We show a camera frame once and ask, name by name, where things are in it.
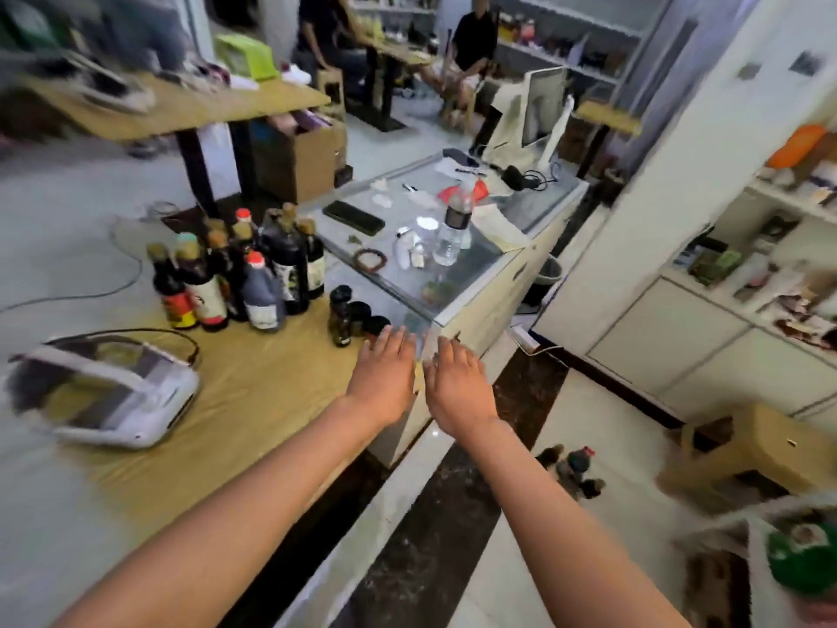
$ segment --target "baseboard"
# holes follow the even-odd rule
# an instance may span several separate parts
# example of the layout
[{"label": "baseboard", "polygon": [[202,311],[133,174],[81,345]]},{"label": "baseboard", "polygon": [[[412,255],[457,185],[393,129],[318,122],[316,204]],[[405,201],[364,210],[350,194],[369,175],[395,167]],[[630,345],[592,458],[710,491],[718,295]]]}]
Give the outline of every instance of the baseboard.
[{"label": "baseboard", "polygon": [[633,405],[634,408],[643,412],[645,416],[653,419],[664,428],[668,430],[678,430],[683,427],[684,423],[678,419],[674,414],[668,410],[662,409],[653,401],[646,399],[641,393],[615,377],[607,374],[603,370],[593,366],[590,362],[585,361],[577,355],[573,355],[569,350],[561,348],[558,344],[550,341],[546,337],[538,335],[535,331],[529,331],[529,334],[538,341],[542,346],[547,348],[555,348],[552,354],[561,359],[570,368],[578,370],[585,377],[598,383],[600,386],[609,390],[622,401],[626,401]]}]

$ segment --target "cabinet handle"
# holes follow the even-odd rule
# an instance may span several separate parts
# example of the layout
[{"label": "cabinet handle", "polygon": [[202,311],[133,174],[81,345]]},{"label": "cabinet handle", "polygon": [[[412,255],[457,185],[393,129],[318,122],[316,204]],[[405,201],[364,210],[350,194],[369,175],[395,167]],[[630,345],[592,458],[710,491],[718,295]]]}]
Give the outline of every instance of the cabinet handle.
[{"label": "cabinet handle", "polygon": [[517,270],[517,273],[515,273],[515,276],[514,276],[513,278],[511,278],[511,281],[512,281],[512,282],[513,282],[513,281],[515,281],[515,280],[518,278],[518,276],[519,276],[521,273],[523,273],[523,271],[524,271],[524,270],[526,270],[526,267],[527,267],[527,266],[529,266],[529,263],[528,263],[528,262],[527,262],[527,263],[525,263],[525,264],[523,264],[523,266],[521,266],[521,267]]}]

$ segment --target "person's right hand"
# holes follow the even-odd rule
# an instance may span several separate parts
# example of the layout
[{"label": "person's right hand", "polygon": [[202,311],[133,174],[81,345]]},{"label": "person's right hand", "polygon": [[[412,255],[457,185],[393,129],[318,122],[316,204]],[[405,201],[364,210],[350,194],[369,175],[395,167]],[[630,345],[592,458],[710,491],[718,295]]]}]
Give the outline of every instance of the person's right hand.
[{"label": "person's right hand", "polygon": [[460,443],[498,418],[485,366],[458,341],[439,337],[439,362],[424,362],[424,386],[430,414]]}]

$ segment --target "seated person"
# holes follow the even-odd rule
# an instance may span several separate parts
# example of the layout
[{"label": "seated person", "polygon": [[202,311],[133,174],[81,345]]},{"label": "seated person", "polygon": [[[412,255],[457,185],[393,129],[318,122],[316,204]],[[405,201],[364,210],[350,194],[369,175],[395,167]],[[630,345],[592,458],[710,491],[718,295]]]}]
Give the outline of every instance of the seated person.
[{"label": "seated person", "polygon": [[497,48],[497,24],[488,12],[491,0],[471,0],[473,11],[459,20],[448,53],[421,69],[421,78],[439,95],[456,94],[465,108]]},{"label": "seated person", "polygon": [[346,37],[360,36],[347,9],[346,0],[299,0],[299,36],[294,60],[296,65],[316,79],[318,69],[343,72],[343,89],[353,98],[361,95],[367,73],[363,50],[340,48]]}]

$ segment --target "glass countertop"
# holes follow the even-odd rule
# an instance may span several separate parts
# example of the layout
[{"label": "glass countertop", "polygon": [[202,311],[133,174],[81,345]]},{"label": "glass countertop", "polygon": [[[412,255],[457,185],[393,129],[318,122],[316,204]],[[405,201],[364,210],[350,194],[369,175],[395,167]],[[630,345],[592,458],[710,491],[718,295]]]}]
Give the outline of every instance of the glass countertop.
[{"label": "glass countertop", "polygon": [[[433,248],[435,232],[420,229],[416,218],[429,217],[442,223],[445,207],[438,199],[436,199],[437,205],[430,208],[414,203],[408,198],[409,192],[404,185],[435,196],[445,188],[458,184],[455,179],[446,177],[434,169],[435,164],[441,159],[442,155],[439,153],[370,181],[350,182],[343,188],[332,191],[326,197],[313,201],[300,212],[300,215],[310,216],[315,220],[317,235],[329,251],[344,262],[351,263],[352,255],[361,249],[361,245],[350,242],[350,236],[361,240],[362,248],[377,249],[386,255],[388,261],[380,271],[364,274],[420,316],[429,320],[436,319],[459,295],[503,257],[503,253],[493,243],[486,240],[472,224],[469,226],[473,238],[471,247],[460,251],[456,263],[451,266],[441,266],[431,256],[428,256],[424,269],[403,270],[398,266],[393,244],[395,233],[399,229],[410,227],[421,235],[430,250]],[[379,191],[372,186],[373,182],[382,178],[386,179],[388,187],[386,191]],[[564,172],[560,174],[558,182],[550,183],[544,191],[517,191],[504,198],[489,196],[483,203],[496,202],[510,222],[532,237],[534,232],[539,231],[539,224],[556,208],[565,204],[568,196],[581,184],[580,179]],[[378,194],[390,198],[392,206],[384,208],[374,202],[373,198]],[[328,218],[322,213],[322,208],[334,200],[348,202],[354,207],[381,218],[386,223],[386,227],[375,236],[369,237]]]}]

